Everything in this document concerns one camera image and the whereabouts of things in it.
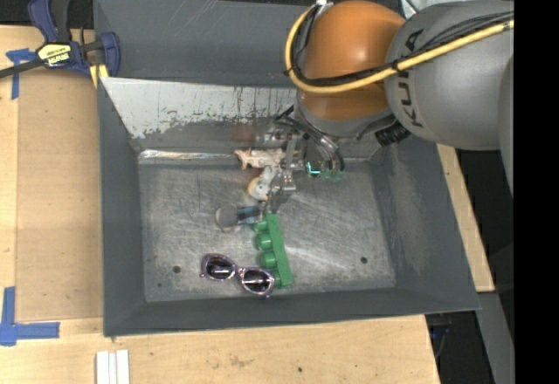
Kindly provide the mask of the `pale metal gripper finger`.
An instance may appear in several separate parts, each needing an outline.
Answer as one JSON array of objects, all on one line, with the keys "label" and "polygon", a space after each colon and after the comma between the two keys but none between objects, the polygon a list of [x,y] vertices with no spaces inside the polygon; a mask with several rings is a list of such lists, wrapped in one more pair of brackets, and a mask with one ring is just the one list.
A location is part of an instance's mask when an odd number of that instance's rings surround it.
[{"label": "pale metal gripper finger", "polygon": [[275,186],[275,208],[288,202],[290,197],[297,191],[293,174],[283,172],[278,176],[277,185]]},{"label": "pale metal gripper finger", "polygon": [[267,193],[266,213],[275,214],[280,209],[280,206],[286,201],[286,196],[283,191],[283,175],[276,174],[271,182],[270,188]]}]

